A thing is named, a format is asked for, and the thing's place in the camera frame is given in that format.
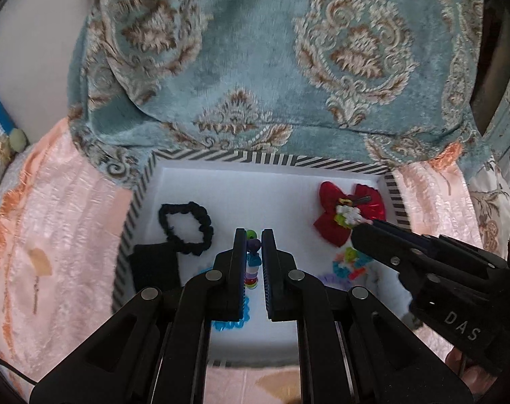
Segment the person's right hand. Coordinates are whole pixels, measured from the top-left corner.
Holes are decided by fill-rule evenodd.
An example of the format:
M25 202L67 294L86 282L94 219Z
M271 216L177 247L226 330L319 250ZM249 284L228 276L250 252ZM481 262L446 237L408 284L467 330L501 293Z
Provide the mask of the person's right hand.
M484 368L470 365L469 360L456 347L447 354L445 363L475 396L483 396L497 380L497 377L489 374Z

